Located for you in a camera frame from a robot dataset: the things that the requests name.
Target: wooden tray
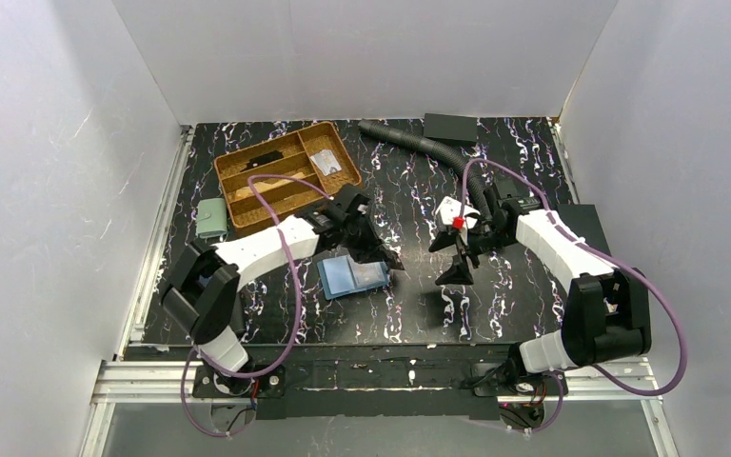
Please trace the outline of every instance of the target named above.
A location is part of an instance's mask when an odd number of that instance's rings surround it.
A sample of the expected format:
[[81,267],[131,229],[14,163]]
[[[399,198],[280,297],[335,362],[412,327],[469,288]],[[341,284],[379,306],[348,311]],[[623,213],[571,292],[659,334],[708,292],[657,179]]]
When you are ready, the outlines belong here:
[[[341,170],[324,175],[310,160],[311,156],[323,149],[332,151]],[[281,158],[273,157],[271,154],[269,162],[256,163],[257,158],[273,151],[278,151]],[[346,183],[360,185],[363,181],[360,172],[351,162],[338,131],[330,122],[295,130],[264,143],[217,157],[214,160],[214,168],[220,178],[220,187],[228,205],[231,224],[239,235],[250,235],[273,225],[270,215],[247,186],[247,178],[251,175],[294,176],[318,186],[329,195],[336,194]],[[285,179],[258,181],[256,188],[276,210],[281,220],[323,198],[314,190]]]

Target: marble pattern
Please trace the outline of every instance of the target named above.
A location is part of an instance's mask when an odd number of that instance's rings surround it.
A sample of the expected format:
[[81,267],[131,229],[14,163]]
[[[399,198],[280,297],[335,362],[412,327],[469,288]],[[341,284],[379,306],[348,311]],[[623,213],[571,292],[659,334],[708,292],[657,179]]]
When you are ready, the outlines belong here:
[[[196,127],[159,277],[195,236],[198,202],[221,196],[214,158],[312,123]],[[385,123],[416,133],[423,131],[421,119]],[[363,176],[365,194],[372,197],[370,213],[377,229],[400,253],[406,271],[395,271],[385,288],[329,302],[321,290],[316,266],[301,261],[298,269],[305,308],[300,343],[512,342],[559,327],[563,291],[539,259],[519,245],[483,256],[481,266],[473,270],[473,287],[435,286],[435,278],[449,267],[452,252],[427,252],[435,228],[432,211],[443,197],[459,196],[460,180],[451,169],[440,167],[423,154],[361,136],[357,121],[335,121],[335,126]],[[483,118],[478,131],[478,145],[463,149],[466,155],[487,157],[518,169],[545,190],[552,204],[570,201],[546,119]],[[483,167],[488,180],[493,171]],[[325,253],[316,260],[343,254]],[[143,343],[188,344],[185,333],[159,307],[157,292],[152,297]],[[243,295],[247,316],[244,341],[284,343],[295,309],[286,267],[244,286]]]

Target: white wall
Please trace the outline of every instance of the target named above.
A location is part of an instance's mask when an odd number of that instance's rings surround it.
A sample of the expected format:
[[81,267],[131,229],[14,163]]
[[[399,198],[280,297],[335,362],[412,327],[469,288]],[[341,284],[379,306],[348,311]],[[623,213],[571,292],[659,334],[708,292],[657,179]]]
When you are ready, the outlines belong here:
[[617,0],[114,0],[182,124],[552,116]]
[[[682,455],[731,455],[731,1],[622,0],[563,115],[582,201],[680,311],[689,370],[666,396]],[[677,364],[664,313],[650,358]]]
[[0,456],[76,454],[179,131],[109,0],[0,0]]

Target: green pouch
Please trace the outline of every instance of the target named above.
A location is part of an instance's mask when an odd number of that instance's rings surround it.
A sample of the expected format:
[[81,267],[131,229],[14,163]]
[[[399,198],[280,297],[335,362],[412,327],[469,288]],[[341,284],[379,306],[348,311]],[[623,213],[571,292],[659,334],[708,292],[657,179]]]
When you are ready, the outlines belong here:
[[209,198],[197,204],[197,236],[214,238],[228,233],[226,199]]

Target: black flexible hose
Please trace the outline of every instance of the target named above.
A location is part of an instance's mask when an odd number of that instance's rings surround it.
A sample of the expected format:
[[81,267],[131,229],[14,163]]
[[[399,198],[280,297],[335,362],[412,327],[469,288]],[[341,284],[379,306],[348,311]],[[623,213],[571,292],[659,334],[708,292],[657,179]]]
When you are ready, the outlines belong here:
[[[447,145],[424,138],[422,135],[408,133],[393,127],[384,126],[376,121],[362,120],[357,125],[360,131],[373,136],[381,141],[393,143],[405,149],[417,150],[430,156],[430,158],[441,162],[455,170],[455,174],[462,176],[464,167],[469,161],[468,157],[464,157],[458,150]],[[466,183],[469,189],[469,197],[472,199],[472,205],[475,206],[484,218],[490,218],[489,205],[484,197],[484,181],[474,172],[469,173],[469,180]]]

